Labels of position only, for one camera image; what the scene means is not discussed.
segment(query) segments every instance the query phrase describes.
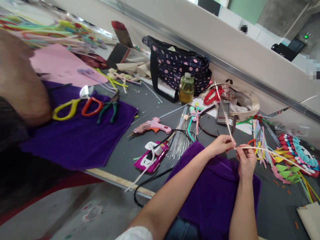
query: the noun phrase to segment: white sleeve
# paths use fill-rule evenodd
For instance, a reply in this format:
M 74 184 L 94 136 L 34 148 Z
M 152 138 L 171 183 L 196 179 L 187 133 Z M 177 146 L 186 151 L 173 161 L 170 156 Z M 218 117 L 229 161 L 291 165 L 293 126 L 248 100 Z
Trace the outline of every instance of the white sleeve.
M 145 227 L 132 227 L 117 237 L 116 240 L 152 240 L 152 235 Z

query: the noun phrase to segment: green wall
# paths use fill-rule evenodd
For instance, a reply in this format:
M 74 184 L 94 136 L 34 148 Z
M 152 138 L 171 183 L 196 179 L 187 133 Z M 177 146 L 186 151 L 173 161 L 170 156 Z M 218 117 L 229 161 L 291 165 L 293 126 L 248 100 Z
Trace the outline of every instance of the green wall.
M 267 0 L 230 0 L 228 9 L 255 25 Z

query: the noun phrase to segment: yellow liquid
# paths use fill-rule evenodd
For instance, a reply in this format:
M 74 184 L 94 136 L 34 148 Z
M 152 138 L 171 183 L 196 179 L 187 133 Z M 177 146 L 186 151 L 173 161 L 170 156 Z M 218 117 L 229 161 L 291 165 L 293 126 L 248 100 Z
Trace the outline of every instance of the yellow liquid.
M 193 91 L 192 92 L 185 92 L 184 90 L 179 90 L 179 100 L 183 103 L 192 102 L 193 98 Z

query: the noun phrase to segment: tote bag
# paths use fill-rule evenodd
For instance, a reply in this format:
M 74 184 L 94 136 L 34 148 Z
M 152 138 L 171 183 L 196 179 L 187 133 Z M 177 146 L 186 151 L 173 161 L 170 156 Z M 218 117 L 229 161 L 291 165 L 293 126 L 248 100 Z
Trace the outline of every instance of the tote bag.
M 259 104 L 259 99 L 255 94 L 243 89 L 242 87 L 233 85 L 233 81 L 231 79 L 226 80 L 226 82 L 222 83 L 222 84 L 231 87 L 235 91 L 235 98 L 237 99 L 238 104 L 240 106 L 247 108 L 247 110 L 241 111 L 241 112 L 231 111 L 231 113 L 230 113 L 231 117 L 234 117 L 237 115 L 238 121 L 243 122 L 247 118 L 250 118 L 250 117 L 257 114 L 257 112 L 260 109 L 260 104 Z M 206 89 L 205 92 L 200 94 L 201 99 L 204 100 L 206 97 L 207 97 L 206 99 L 208 99 L 208 97 L 209 97 L 209 99 L 212 98 L 216 92 L 214 94 L 212 94 L 212 96 L 207 96 L 207 95 L 209 94 L 209 92 L 213 88 L 216 88 L 214 83 L 212 83 Z
M 208 58 L 193 52 L 178 48 L 172 44 L 161 42 L 151 36 L 145 36 L 142 42 L 151 50 L 150 72 L 154 90 L 165 99 L 174 102 L 179 100 L 178 86 L 181 77 L 189 72 L 194 77 L 194 96 L 207 88 L 212 72 L 209 69 Z M 158 88 L 158 78 L 175 89 L 174 98 Z

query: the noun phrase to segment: polka dot bag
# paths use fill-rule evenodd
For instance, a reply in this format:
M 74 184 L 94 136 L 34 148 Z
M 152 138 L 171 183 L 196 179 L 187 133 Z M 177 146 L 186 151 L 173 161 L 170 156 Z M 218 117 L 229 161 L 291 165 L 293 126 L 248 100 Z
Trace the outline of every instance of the polka dot bag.
M 151 50 L 150 72 L 153 87 L 159 95 L 171 102 L 178 100 L 178 86 L 181 77 L 186 72 L 194 77 L 195 97 L 206 90 L 212 75 L 208 58 L 196 52 L 161 42 L 151 36 L 145 36 L 142 42 Z M 174 47 L 175 51 L 169 50 L 170 47 Z M 158 78 L 176 90 L 174 99 L 158 89 Z

